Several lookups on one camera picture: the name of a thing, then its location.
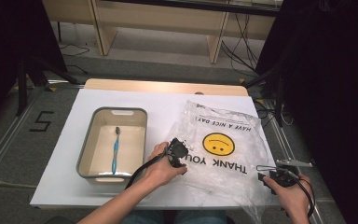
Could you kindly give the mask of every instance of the plastic bag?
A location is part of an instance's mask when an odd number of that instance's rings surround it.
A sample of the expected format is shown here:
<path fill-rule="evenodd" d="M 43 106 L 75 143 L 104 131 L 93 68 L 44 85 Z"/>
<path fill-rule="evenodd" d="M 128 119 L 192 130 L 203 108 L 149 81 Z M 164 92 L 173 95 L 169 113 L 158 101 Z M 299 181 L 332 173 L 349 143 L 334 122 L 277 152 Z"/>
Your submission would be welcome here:
<path fill-rule="evenodd" d="M 168 136 L 189 147 L 186 159 L 181 160 L 188 168 L 182 184 L 197 189 L 194 197 L 198 199 L 229 197 L 255 223 L 261 223 L 269 192 L 258 181 L 255 167 L 267 164 L 269 157 L 259 130 L 259 118 L 187 101 Z"/>

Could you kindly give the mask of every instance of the toothbrush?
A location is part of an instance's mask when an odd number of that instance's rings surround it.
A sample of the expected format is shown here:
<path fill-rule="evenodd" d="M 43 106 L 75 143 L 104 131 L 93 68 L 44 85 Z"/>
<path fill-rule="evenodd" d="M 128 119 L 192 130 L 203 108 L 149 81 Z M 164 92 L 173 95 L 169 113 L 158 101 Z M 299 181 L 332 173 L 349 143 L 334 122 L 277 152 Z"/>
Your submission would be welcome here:
<path fill-rule="evenodd" d="M 116 167 L 117 167 L 117 152 L 118 152 L 118 138 L 120 137 L 120 128 L 116 127 L 116 142 L 113 145 L 113 152 L 114 152 L 114 156 L 113 156 L 113 161 L 112 161 L 112 175 L 114 175 L 116 173 Z"/>

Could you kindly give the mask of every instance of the plastic container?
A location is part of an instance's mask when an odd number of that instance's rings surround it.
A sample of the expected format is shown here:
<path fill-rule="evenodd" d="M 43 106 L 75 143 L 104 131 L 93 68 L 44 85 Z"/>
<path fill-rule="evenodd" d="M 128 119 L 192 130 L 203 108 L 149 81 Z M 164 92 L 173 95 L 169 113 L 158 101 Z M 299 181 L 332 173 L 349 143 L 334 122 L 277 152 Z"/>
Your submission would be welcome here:
<path fill-rule="evenodd" d="M 120 129 L 117 169 L 112 174 L 116 127 Z M 77 172 L 92 183 L 122 182 L 144 164 L 147 113 L 142 108 L 97 109 L 77 162 Z"/>

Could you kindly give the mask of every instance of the black stand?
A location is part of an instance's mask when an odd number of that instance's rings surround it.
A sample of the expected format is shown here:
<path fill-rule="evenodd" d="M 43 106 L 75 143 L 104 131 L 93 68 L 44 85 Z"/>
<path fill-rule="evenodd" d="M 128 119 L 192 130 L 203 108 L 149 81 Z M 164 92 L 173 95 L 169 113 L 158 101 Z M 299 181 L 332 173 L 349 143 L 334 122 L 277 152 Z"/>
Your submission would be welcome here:
<path fill-rule="evenodd" d="M 38 57 L 22 57 L 18 62 L 18 82 L 19 82 L 19 108 L 16 116 L 19 116 L 27 106 L 27 84 L 26 74 L 28 73 L 30 79 L 37 87 L 45 87 L 48 84 L 48 80 L 42 72 L 42 69 L 49 70 L 54 74 L 62 77 L 71 84 L 84 85 L 84 82 L 80 82 L 77 79 L 71 77 L 67 72 L 63 72 L 51 63 L 40 59 Z"/>
<path fill-rule="evenodd" d="M 281 56 L 275 65 L 265 74 L 251 80 L 248 83 L 242 83 L 246 89 L 266 80 L 266 86 L 262 90 L 263 96 L 270 96 L 276 91 L 275 101 L 275 119 L 279 126 L 282 127 L 282 103 L 283 103 L 283 83 L 290 74 L 291 68 L 295 67 L 296 59 L 301 53 L 302 46 L 306 43 L 307 36 L 313 28 L 313 25 L 318 20 L 318 13 L 314 13 L 318 7 L 319 1 L 311 1 L 304 20 L 299 24 L 299 27 L 292 34 L 290 41 L 284 47 Z"/>

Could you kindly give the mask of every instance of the smiley face print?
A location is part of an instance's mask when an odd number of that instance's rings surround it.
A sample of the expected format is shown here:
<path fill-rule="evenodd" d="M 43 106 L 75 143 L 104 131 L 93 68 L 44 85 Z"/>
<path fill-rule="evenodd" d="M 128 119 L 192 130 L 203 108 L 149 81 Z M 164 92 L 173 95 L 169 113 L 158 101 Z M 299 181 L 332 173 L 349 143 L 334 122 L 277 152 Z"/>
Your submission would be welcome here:
<path fill-rule="evenodd" d="M 223 133 L 210 133 L 206 135 L 202 144 L 205 150 L 217 156 L 228 156 L 235 149 L 232 139 Z"/>

